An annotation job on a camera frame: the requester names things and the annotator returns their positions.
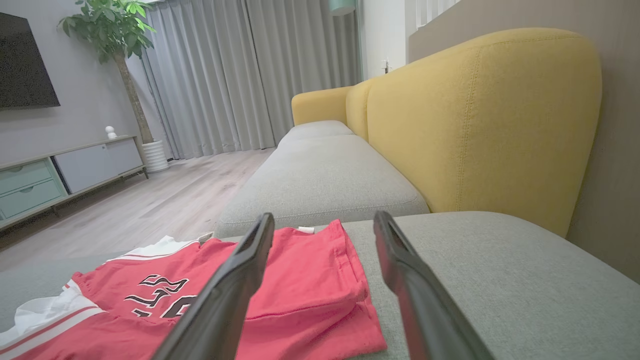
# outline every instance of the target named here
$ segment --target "gray wall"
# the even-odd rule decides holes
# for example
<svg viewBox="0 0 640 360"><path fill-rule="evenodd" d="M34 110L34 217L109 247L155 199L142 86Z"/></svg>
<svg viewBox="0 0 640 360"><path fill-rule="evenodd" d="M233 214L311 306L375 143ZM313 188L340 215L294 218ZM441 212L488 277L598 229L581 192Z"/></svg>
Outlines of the gray wall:
<svg viewBox="0 0 640 360"><path fill-rule="evenodd" d="M546 27L591 39L600 123L567 239L640 282L640 1L462 0L409 37L408 61L494 31Z"/></svg>
<svg viewBox="0 0 640 360"><path fill-rule="evenodd" d="M61 104L56 108L0 111L0 165L106 139L104 128L108 125L118 135L139 134L113 61L101 65L89 45L56 30L62 17L79 12L74 2L0 1L0 12L29 20ZM154 135L162 139L157 115L147 114Z"/></svg>

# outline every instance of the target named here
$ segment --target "jersey number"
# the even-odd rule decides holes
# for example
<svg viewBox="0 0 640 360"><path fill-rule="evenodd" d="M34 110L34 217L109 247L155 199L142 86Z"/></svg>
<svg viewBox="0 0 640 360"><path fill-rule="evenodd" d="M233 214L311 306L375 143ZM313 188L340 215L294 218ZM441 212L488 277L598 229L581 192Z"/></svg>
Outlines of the jersey number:
<svg viewBox="0 0 640 360"><path fill-rule="evenodd" d="M144 278L138 286L159 286L153 292L153 299L144 299L137 295L129 295L124 300L135 301L139 304L143 304L145 309L153 309L156 307L161 298L171 296L172 293L177 293L182 287L189 281L189 279L182 279L180 281L171 282L165 277L161 277L157 274L152 274ZM189 305L191 305L196 299L196 295L186 295L179 297L174 301L171 306L160 316L161 318L175 318L185 313ZM151 316L152 313L144 311L142 309L133 309L132 313L139 317L146 318Z"/></svg>

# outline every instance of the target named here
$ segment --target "cabinet drawer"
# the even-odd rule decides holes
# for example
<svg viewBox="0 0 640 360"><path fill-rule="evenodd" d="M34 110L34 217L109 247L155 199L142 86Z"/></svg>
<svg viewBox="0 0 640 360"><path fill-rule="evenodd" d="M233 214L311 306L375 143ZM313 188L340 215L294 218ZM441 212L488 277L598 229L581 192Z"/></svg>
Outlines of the cabinet drawer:
<svg viewBox="0 0 640 360"><path fill-rule="evenodd" d="M0 194L35 184L51 177L45 161L0 171Z"/></svg>
<svg viewBox="0 0 640 360"><path fill-rule="evenodd" d="M55 181L49 180L0 197L0 210L7 218L10 218L61 195Z"/></svg>

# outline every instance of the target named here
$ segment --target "light wood flooring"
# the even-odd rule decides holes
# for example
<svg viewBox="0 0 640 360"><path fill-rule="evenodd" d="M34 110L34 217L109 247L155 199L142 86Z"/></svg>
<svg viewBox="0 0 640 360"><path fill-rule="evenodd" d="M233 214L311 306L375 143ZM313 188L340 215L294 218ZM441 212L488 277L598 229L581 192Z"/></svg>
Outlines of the light wood flooring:
<svg viewBox="0 0 640 360"><path fill-rule="evenodd" d="M127 251L164 235L194 240L213 231L222 209L273 149L171 161L90 193L29 224L0 233L0 271L34 261Z"/></svg>

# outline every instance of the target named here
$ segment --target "gray curtain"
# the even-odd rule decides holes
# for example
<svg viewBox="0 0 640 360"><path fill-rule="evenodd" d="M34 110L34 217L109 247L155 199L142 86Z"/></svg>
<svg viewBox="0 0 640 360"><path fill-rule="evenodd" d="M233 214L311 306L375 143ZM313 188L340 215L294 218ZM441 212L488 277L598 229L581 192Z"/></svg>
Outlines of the gray curtain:
<svg viewBox="0 0 640 360"><path fill-rule="evenodd" d="M293 127L291 98L360 81L355 13L334 17L328 0L246 0L276 141Z"/></svg>
<svg viewBox="0 0 640 360"><path fill-rule="evenodd" d="M168 0L143 57L174 158L275 146L291 97L359 80L353 14L327 0Z"/></svg>

